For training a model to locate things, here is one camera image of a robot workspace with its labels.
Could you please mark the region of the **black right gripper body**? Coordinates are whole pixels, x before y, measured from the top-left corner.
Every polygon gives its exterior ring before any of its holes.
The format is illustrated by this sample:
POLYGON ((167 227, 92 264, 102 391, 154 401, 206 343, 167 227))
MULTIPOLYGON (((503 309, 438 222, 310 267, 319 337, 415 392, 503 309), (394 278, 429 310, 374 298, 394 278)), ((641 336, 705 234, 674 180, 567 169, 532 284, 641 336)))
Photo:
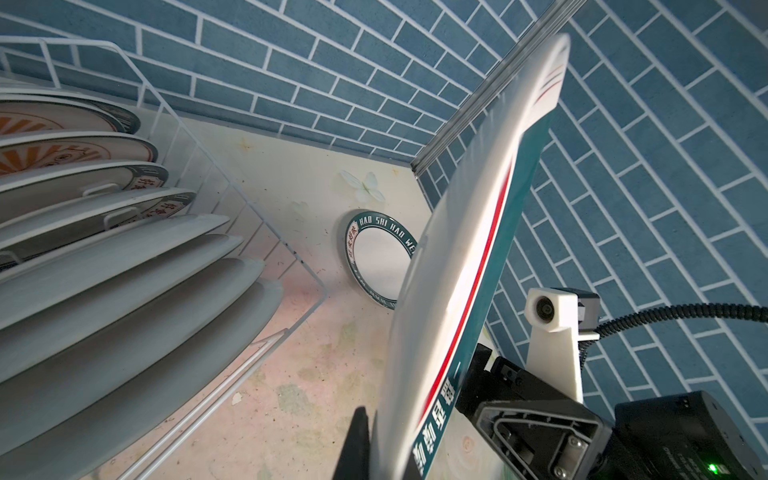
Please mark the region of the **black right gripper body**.
POLYGON ((479 344, 456 404, 520 479, 589 479, 601 467, 611 424, 583 404, 479 344))

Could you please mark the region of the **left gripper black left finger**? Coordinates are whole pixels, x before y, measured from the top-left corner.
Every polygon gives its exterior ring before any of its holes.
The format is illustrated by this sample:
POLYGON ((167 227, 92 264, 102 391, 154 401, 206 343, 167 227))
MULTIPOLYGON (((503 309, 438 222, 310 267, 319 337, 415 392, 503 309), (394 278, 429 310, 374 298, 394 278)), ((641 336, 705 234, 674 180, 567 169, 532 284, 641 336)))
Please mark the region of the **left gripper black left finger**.
POLYGON ((364 406, 355 409, 343 443, 333 480, 366 480, 369 478, 370 432, 364 406))

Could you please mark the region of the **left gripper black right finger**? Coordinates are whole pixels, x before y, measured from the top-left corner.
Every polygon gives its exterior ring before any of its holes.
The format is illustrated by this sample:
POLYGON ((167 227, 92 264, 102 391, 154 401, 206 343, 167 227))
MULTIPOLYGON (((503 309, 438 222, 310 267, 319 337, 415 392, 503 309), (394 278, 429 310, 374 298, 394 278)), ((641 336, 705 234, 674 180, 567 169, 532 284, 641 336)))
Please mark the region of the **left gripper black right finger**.
POLYGON ((402 477, 403 480, 422 480, 423 476, 414 461, 409 461, 402 477))

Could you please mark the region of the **white plate green red rim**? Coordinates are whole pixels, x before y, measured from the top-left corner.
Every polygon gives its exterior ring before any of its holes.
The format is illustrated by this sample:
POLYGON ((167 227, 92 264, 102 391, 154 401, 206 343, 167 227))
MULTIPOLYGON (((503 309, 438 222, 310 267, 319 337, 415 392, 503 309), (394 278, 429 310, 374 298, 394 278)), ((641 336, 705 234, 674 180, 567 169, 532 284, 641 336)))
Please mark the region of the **white plate green red rim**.
POLYGON ((501 92, 432 211, 399 293, 372 430, 373 479, 424 478, 476 344, 547 141, 571 47, 542 44, 501 92))

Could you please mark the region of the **white plate green rim text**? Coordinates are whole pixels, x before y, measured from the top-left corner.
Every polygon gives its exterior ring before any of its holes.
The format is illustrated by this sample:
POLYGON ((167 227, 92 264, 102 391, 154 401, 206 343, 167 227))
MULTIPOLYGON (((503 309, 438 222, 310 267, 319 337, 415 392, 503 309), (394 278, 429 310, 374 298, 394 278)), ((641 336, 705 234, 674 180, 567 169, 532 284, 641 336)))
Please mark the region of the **white plate green rim text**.
POLYGON ((349 212, 342 227, 342 256, 352 278, 375 303, 394 310, 416 238, 393 217, 373 210, 349 212))

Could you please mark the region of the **white wire dish rack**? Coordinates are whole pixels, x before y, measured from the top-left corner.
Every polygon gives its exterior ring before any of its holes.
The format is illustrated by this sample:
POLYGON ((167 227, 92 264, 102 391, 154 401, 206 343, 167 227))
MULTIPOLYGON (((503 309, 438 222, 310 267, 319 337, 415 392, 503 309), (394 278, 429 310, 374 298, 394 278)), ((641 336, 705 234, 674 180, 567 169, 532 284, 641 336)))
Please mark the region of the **white wire dish rack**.
MULTIPOLYGON (((64 86, 64 70, 50 55, 54 38, 5 36, 1 40, 1 95, 52 95, 117 104, 64 86)), ((303 267, 299 254, 247 199, 240 184, 201 145, 169 103, 140 76, 135 104, 154 106, 131 134, 158 149, 155 162, 169 171, 159 188, 183 188, 195 200, 172 217, 225 215, 229 221, 205 233, 241 236, 226 258, 264 263, 259 278, 232 305, 171 353, 82 412, 7 452, 5 479, 80 479, 117 459, 156 428, 162 435, 122 475, 145 479, 190 438, 291 334, 266 327, 284 297, 284 277, 303 267)))

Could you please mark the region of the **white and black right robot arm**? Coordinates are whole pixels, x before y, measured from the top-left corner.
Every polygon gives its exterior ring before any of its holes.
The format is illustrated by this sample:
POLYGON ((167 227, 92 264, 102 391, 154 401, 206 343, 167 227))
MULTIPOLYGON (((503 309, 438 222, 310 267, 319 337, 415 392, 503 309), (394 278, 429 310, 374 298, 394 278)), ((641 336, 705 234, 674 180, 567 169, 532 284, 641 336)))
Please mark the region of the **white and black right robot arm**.
POLYGON ((705 391, 621 403, 606 420, 478 346, 456 407, 520 479, 764 479, 705 391))

